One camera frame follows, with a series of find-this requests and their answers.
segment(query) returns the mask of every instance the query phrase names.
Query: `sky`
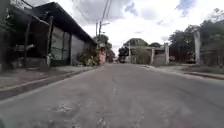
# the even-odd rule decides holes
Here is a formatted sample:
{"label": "sky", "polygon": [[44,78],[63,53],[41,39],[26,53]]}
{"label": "sky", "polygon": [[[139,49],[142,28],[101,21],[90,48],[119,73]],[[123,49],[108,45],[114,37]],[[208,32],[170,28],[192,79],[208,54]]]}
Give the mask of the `sky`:
{"label": "sky", "polygon": [[[39,5],[49,0],[27,0]],[[83,29],[96,35],[96,22],[101,20],[106,0],[50,0],[58,2]],[[215,8],[224,9],[223,0],[111,0],[102,31],[109,37],[117,54],[123,43],[142,38],[149,44],[163,44],[176,30],[199,25]]]}

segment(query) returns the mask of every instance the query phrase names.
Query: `metal roof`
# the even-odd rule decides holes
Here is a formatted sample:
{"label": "metal roof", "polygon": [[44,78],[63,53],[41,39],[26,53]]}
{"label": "metal roof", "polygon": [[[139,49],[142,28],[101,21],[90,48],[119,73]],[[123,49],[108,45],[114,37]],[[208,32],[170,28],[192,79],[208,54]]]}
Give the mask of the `metal roof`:
{"label": "metal roof", "polygon": [[85,43],[96,45],[96,42],[78,25],[78,23],[55,2],[47,3],[33,8],[38,16],[48,12],[54,16],[54,21],[60,25],[64,31],[71,32]]}

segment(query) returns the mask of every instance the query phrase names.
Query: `building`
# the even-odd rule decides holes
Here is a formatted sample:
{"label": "building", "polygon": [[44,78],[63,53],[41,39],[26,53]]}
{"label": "building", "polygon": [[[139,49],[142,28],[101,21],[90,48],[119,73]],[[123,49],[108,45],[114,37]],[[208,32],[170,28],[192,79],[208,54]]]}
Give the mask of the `building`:
{"label": "building", "polygon": [[84,47],[96,48],[95,41],[55,2],[29,8],[11,5],[9,13],[15,26],[10,29],[12,39],[5,41],[10,48],[1,54],[13,58],[3,59],[9,67],[73,65]]}

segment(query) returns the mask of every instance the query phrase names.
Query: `pillar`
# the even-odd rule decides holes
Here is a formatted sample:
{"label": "pillar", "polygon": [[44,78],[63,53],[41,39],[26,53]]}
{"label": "pillar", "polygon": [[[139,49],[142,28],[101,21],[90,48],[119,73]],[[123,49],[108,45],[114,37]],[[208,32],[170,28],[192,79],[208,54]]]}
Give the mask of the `pillar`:
{"label": "pillar", "polygon": [[201,37],[198,28],[193,29],[194,43],[195,43],[195,61],[200,65],[200,49],[201,49]]}
{"label": "pillar", "polygon": [[152,48],[152,53],[151,53],[151,65],[154,63],[154,57],[155,57],[155,48]]}
{"label": "pillar", "polygon": [[166,59],[166,65],[170,63],[170,54],[169,54],[169,44],[165,43],[165,59]]}

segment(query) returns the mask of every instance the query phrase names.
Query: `asphalt road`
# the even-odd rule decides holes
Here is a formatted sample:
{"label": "asphalt road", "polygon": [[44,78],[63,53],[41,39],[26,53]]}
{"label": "asphalt road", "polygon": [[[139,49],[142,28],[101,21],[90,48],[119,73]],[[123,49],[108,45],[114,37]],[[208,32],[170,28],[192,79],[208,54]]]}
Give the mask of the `asphalt road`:
{"label": "asphalt road", "polygon": [[224,128],[224,82],[107,65],[1,101],[0,116],[7,128]]}

